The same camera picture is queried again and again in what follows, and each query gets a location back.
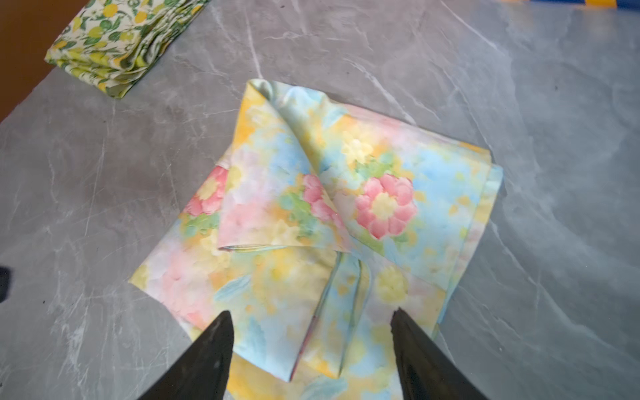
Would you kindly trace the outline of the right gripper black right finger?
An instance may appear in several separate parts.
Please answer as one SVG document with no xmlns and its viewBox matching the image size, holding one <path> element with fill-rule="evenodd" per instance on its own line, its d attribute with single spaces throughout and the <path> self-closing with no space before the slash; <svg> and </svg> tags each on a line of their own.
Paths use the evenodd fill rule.
<svg viewBox="0 0 640 400">
<path fill-rule="evenodd" d="M 393 313 L 391 332 L 405 399 L 487 399 L 401 308 Z"/>
</svg>

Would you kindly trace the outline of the lemon print skirt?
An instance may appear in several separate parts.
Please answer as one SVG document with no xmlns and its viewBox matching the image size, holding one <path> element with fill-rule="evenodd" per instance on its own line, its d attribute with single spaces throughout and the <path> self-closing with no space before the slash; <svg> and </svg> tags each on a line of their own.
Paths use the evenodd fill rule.
<svg viewBox="0 0 640 400">
<path fill-rule="evenodd" d="M 45 61 L 111 98 L 126 93 L 208 5 L 204 0 L 88 2 Z"/>
</svg>

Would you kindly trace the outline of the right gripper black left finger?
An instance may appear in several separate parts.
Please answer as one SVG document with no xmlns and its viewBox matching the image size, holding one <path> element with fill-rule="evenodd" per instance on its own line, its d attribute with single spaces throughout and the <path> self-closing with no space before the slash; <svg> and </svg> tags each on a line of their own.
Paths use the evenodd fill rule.
<svg viewBox="0 0 640 400">
<path fill-rule="evenodd" d="M 233 357 L 232 315 L 224 311 L 140 400 L 224 398 Z"/>
</svg>

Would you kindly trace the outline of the pastel floral skirt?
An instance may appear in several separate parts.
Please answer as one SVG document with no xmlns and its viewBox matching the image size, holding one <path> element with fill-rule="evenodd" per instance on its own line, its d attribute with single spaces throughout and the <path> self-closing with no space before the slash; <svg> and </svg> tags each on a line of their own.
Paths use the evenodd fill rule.
<svg viewBox="0 0 640 400">
<path fill-rule="evenodd" d="M 400 399 L 393 312 L 438 331 L 502 181 L 484 148 L 253 79 L 131 283 L 192 338 L 230 312 L 236 399 Z"/>
</svg>

